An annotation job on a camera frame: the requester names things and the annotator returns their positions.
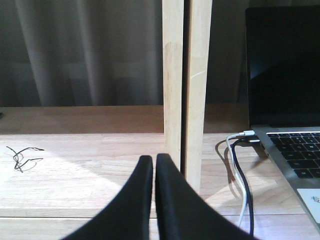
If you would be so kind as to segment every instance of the desk surface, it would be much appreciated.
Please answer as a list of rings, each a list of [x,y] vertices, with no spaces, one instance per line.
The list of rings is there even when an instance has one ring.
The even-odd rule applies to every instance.
[[[83,225],[121,189],[141,154],[165,151],[161,106],[0,108],[0,235],[6,240],[57,240]],[[246,128],[246,107],[207,106],[201,197],[236,222],[241,200],[226,160],[227,135]],[[29,162],[14,170],[12,152]],[[258,147],[237,148],[253,192],[255,233],[263,240],[320,239],[278,169]],[[151,239],[158,239],[151,204]],[[249,228],[248,217],[243,226]]]

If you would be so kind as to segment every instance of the black cable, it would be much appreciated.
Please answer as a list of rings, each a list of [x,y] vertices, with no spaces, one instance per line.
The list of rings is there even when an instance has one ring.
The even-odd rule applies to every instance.
[[[254,228],[255,228],[255,221],[254,221],[254,200],[252,198],[251,192],[250,192],[250,188],[249,188],[249,184],[248,181],[246,179],[246,176],[244,174],[244,172],[242,171],[237,156],[236,156],[236,151],[235,151],[235,146],[238,143],[241,142],[245,142],[245,140],[243,138],[236,140],[233,144],[231,144],[231,151],[232,151],[232,155],[233,155],[233,160],[234,160],[234,164],[236,169],[238,170],[243,184],[244,184],[244,188],[245,188],[245,192],[246,192],[246,203],[248,204],[248,208],[249,208],[249,218],[250,218],[250,236],[254,236]]]

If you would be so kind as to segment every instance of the laptop keyboard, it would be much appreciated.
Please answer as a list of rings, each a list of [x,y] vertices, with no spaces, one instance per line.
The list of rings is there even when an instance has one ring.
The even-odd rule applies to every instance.
[[[320,132],[267,135],[299,178],[320,178]]]

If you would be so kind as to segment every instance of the curtain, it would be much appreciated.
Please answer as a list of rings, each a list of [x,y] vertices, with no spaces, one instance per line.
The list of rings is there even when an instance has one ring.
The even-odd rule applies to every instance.
[[[247,100],[245,10],[248,7],[320,5],[320,0],[214,0],[206,101]]]
[[[0,0],[0,106],[163,101],[159,0]]]

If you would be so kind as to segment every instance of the laptop screen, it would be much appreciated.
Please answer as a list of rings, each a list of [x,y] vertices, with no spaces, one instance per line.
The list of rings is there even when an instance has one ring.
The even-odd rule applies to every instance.
[[[320,126],[320,6],[245,15],[250,125]]]

